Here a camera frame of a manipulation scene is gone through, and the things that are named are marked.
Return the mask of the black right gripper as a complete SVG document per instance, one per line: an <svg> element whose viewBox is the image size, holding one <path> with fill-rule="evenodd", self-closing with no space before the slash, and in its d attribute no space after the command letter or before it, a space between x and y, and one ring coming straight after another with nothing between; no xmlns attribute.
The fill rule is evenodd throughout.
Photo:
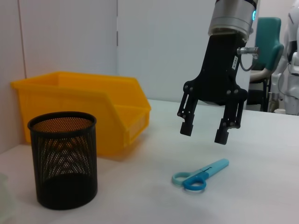
<svg viewBox="0 0 299 224"><path fill-rule="evenodd" d="M191 136L198 100L225 105L215 143L226 144L228 130L241 127L244 102L248 93L236 83L240 57L236 50L245 46L238 33L211 35L199 75L185 84L177 115L184 119L180 133Z"/></svg>

